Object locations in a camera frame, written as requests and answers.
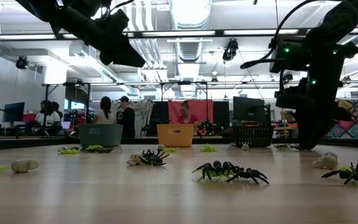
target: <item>black cap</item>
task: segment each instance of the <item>black cap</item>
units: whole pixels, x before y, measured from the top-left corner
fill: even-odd
[[[119,101],[121,101],[121,102],[129,102],[129,98],[126,97],[126,96],[122,96],[122,97],[119,99]]]

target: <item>woman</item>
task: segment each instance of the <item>woman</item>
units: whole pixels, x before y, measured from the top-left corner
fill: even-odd
[[[100,101],[100,110],[96,112],[92,120],[93,124],[114,124],[116,123],[115,116],[111,113],[111,100],[107,96]]]
[[[190,107],[187,100],[180,105],[180,114],[181,116],[178,118],[179,124],[194,124],[194,130],[198,131],[198,126],[201,123],[196,115],[190,113]]]
[[[51,102],[53,109],[56,111],[57,114],[59,114],[60,120],[63,118],[63,113],[59,111],[60,105],[57,102]]]
[[[44,117],[47,116],[46,127],[51,127],[53,125],[60,126],[60,117],[59,114],[53,109],[52,103],[50,101],[41,102],[41,110],[35,117],[36,122],[40,125],[44,125]]]

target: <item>yellow basket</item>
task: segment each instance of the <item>yellow basket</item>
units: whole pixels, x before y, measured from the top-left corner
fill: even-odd
[[[193,124],[158,124],[158,143],[165,147],[191,147]]]

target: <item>red curtain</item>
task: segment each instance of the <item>red curtain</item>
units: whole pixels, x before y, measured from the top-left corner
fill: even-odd
[[[178,121],[180,114],[180,105],[183,101],[168,101],[168,113],[169,120],[171,124],[175,124]],[[197,116],[200,122],[205,121],[206,119],[206,108],[207,108],[207,100],[188,100],[188,104],[190,107],[190,113]],[[208,100],[208,119],[209,122],[213,123],[214,119],[214,101]]]

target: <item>gray basket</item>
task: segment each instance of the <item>gray basket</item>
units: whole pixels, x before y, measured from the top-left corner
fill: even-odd
[[[82,146],[114,147],[121,143],[122,126],[119,124],[82,124],[79,129]]]

